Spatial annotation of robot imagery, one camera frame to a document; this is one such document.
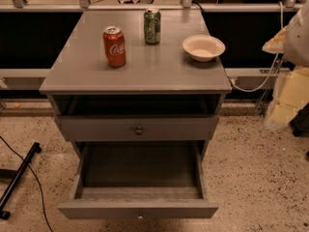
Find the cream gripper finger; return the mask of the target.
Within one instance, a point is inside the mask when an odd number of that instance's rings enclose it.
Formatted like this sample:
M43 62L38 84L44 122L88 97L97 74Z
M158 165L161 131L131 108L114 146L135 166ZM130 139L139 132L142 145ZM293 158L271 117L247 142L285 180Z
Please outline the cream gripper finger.
M286 32L287 27L283 27L273 38L263 45L262 51L271 54L283 53Z

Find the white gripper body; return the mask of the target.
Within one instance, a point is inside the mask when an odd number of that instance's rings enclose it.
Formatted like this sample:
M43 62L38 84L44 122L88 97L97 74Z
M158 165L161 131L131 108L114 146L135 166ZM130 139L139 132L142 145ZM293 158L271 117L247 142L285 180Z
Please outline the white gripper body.
M272 131L288 126L297 113L309 103L309 68L296 66L292 72L280 73L267 108L265 126Z

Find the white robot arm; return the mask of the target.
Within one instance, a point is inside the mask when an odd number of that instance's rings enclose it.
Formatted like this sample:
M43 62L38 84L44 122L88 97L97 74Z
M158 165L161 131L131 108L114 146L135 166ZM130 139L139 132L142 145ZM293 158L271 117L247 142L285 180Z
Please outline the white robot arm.
M262 51L282 53L295 65L291 72L277 77L273 100L267 108L266 127L281 130L309 103L309 1L263 45Z

